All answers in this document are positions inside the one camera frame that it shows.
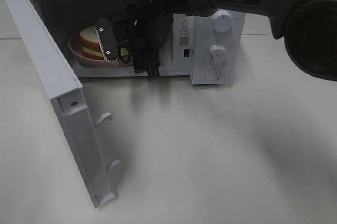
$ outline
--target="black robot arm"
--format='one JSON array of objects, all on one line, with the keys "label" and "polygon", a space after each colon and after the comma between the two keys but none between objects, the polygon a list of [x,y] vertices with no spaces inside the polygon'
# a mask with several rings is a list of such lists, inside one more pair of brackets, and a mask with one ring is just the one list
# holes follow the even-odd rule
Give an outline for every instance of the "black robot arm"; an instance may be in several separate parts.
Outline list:
[{"label": "black robot arm", "polygon": [[284,37],[297,66],[315,77],[337,80],[337,0],[138,0],[133,29],[136,37],[144,37],[146,27],[171,13],[210,16],[218,8],[268,16],[274,38]]}]

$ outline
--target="white knob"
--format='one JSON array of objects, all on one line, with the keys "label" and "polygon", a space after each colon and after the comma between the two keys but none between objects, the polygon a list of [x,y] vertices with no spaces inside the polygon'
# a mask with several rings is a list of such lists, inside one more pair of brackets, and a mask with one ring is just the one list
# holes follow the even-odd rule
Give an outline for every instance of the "white knob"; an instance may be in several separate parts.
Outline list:
[{"label": "white knob", "polygon": [[214,63],[221,63],[227,60],[226,48],[220,44],[215,44],[210,47],[211,58]]},{"label": "white knob", "polygon": [[212,16],[212,25],[219,33],[227,32],[233,26],[233,14],[226,10],[220,10]]}]

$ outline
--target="qr code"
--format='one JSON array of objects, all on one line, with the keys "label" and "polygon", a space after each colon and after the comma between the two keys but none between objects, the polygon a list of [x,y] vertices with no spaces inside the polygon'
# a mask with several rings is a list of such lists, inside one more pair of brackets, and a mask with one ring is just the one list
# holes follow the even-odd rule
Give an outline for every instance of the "qr code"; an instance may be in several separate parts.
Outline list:
[{"label": "qr code", "polygon": [[187,46],[190,44],[190,37],[189,36],[181,36],[179,39],[180,46]]}]

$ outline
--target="robotic arm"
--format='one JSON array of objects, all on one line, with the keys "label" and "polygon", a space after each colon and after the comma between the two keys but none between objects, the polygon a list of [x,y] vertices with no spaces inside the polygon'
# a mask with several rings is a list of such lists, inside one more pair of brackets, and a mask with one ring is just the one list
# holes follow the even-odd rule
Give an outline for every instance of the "robotic arm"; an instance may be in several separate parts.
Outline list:
[{"label": "robotic arm", "polygon": [[172,13],[210,16],[218,8],[268,16],[306,73],[337,81],[337,0],[138,0],[128,26],[135,72],[159,77],[158,51]]}]

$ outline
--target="black cable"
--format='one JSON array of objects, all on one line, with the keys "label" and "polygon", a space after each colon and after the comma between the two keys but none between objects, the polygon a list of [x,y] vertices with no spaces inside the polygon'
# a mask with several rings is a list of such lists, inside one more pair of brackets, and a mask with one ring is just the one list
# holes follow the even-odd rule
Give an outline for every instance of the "black cable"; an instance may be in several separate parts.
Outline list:
[{"label": "black cable", "polygon": [[[148,0],[140,0],[136,6],[136,9],[135,9],[135,12],[133,13],[133,16],[130,18],[130,23],[129,23],[129,29],[130,29],[130,32],[133,30],[134,26],[136,26],[136,17],[138,16],[139,14],[139,11],[141,9],[141,6]],[[138,60],[138,62],[141,64],[141,65],[145,65],[144,62],[134,53],[132,52],[132,54],[134,55],[134,58],[136,60]]]},{"label": "black cable", "polygon": [[131,52],[129,49],[125,48],[127,51],[128,51],[128,57],[127,57],[127,60],[124,60],[123,56],[122,56],[122,53],[120,54],[120,60],[125,64],[127,65],[128,63],[131,62],[131,59],[132,59],[132,55],[131,55]]}]

